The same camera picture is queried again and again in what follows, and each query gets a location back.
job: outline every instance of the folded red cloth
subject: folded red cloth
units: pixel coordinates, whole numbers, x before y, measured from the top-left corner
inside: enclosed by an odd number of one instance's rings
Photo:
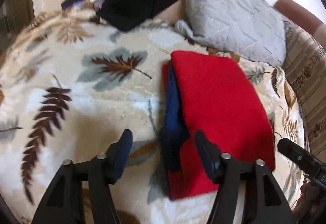
[[[172,63],[190,138],[180,149],[181,171],[168,171],[172,199],[214,191],[194,144],[207,138],[237,160],[262,159],[275,169],[274,138],[266,112],[250,81],[227,57],[175,51]]]

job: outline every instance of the metal screw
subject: metal screw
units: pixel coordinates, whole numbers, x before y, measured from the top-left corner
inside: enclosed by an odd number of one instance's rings
[[[221,154],[221,157],[225,160],[229,160],[231,158],[231,155],[229,153],[224,152]]]
[[[103,159],[106,158],[106,154],[105,154],[105,153],[100,153],[100,154],[97,155],[97,158],[98,158],[99,160],[103,160]]]
[[[65,159],[63,162],[62,162],[62,165],[69,165],[70,163],[72,162],[72,160],[69,160],[69,159]]]
[[[256,160],[257,165],[264,166],[265,162],[263,160]]]

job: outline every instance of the leaf-patterned blanket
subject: leaf-patterned blanket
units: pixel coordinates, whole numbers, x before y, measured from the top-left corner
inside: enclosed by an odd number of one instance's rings
[[[207,51],[161,21],[122,33],[94,15],[87,9],[41,13],[17,37],[0,70],[0,192],[21,223],[33,218],[64,159],[90,160],[126,128],[134,135],[131,154],[123,177],[110,187],[120,218],[206,223],[214,193],[175,202],[165,196],[157,140],[165,110],[161,67],[175,50],[234,59],[259,95],[275,143],[286,137],[304,146],[299,106],[280,67]],[[274,175],[293,206],[304,175],[275,155]],[[92,223],[84,187],[86,218]]]

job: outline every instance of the gray quilted pillow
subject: gray quilted pillow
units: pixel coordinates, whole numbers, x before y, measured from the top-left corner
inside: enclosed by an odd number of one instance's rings
[[[180,20],[175,28],[199,44],[251,61],[283,64],[284,24],[265,0],[186,0],[186,14],[190,26]]]

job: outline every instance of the striped brown fabric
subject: striped brown fabric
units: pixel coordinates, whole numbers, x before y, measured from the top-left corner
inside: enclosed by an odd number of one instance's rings
[[[286,34],[286,59],[282,66],[301,106],[310,152],[326,162],[326,53],[304,29]]]

